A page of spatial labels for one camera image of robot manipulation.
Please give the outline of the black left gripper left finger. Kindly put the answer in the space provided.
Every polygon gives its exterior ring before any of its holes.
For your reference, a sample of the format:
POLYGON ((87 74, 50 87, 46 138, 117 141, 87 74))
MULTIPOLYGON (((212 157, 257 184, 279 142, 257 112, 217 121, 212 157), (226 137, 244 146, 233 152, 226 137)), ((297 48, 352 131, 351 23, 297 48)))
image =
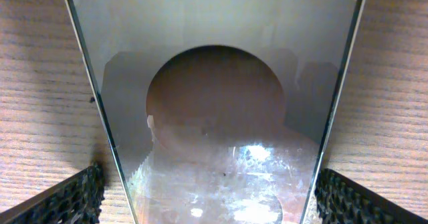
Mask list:
POLYGON ((1 213, 1 224, 97 224, 104 172, 97 164, 1 213))

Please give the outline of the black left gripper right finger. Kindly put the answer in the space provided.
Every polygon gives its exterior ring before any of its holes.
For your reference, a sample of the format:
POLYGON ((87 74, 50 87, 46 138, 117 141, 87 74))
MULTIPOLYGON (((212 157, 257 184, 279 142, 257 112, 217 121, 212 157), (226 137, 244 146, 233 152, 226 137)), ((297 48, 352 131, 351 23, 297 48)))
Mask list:
POLYGON ((323 224, 427 224, 426 219, 332 169, 318 173, 314 194, 323 224))

